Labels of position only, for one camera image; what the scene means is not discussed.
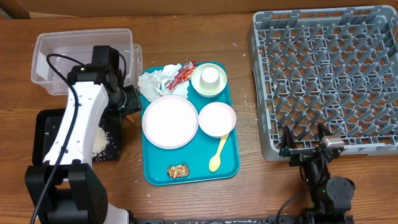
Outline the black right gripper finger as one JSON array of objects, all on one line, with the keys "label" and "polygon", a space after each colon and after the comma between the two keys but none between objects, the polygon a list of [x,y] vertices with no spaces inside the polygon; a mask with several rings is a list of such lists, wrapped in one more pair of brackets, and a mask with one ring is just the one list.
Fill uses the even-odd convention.
[{"label": "black right gripper finger", "polygon": [[323,139],[325,136],[332,136],[333,134],[330,132],[329,129],[326,128],[326,126],[323,123],[318,123],[317,124],[317,130],[318,130],[318,138]]},{"label": "black right gripper finger", "polygon": [[297,145],[293,139],[293,135],[290,132],[290,128],[288,126],[283,127],[283,135],[282,135],[282,149],[296,149]]}]

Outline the brown carrot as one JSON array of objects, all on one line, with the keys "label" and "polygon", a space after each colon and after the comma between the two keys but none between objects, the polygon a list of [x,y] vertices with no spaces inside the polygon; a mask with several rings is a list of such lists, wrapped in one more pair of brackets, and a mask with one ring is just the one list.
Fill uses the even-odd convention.
[{"label": "brown carrot", "polygon": [[131,123],[131,124],[135,124],[135,119],[129,114],[126,115],[126,119]]}]

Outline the large pink plate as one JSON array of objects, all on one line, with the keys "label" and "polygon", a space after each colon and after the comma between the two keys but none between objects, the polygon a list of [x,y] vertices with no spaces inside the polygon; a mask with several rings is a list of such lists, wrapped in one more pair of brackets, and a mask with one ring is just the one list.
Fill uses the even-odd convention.
[{"label": "large pink plate", "polygon": [[181,96],[162,96],[148,105],[142,116],[146,139],[161,149],[177,149],[188,144],[198,130],[198,113]]}]

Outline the pile of white rice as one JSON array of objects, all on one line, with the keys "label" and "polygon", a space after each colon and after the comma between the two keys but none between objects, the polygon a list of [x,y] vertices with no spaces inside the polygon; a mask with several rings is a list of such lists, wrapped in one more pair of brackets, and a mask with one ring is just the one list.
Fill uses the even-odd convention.
[{"label": "pile of white rice", "polygon": [[105,131],[105,128],[97,127],[89,131],[74,128],[68,140],[65,153],[61,158],[61,165],[70,165],[74,160],[91,164],[116,160],[120,157],[120,135]]}]

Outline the red snack wrapper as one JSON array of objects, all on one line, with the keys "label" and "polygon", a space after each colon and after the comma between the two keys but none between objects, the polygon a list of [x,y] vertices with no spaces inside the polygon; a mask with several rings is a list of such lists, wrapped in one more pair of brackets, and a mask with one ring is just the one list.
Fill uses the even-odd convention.
[{"label": "red snack wrapper", "polygon": [[165,82],[165,87],[169,90],[174,90],[178,84],[189,81],[196,67],[197,64],[194,60],[188,61]]}]

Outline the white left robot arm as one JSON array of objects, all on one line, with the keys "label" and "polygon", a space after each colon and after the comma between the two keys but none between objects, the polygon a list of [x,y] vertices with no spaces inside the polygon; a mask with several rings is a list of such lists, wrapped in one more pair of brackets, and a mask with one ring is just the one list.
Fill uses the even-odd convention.
[{"label": "white left robot arm", "polygon": [[109,45],[93,47],[91,63],[76,61],[67,76],[68,101],[57,136],[41,164],[27,168],[25,184],[34,204],[34,223],[134,223],[130,210],[117,208],[92,168],[96,132],[104,113],[118,118],[142,104],[133,85],[125,86],[126,59]]}]

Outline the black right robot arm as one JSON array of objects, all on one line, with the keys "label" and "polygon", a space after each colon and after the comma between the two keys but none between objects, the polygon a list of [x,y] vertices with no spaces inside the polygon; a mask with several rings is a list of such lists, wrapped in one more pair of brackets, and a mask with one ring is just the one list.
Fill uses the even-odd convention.
[{"label": "black right robot arm", "polygon": [[[287,126],[283,127],[282,148],[279,155],[290,159],[289,166],[300,168],[300,176],[307,188],[288,199],[278,210],[276,223],[354,223],[351,210],[355,184],[352,180],[332,177],[327,164],[340,156],[344,149],[343,140],[332,134],[325,125],[317,124],[320,142],[309,149],[299,149]],[[308,193],[312,201],[311,208],[303,208],[297,216],[283,215],[283,209],[296,198]]]}]

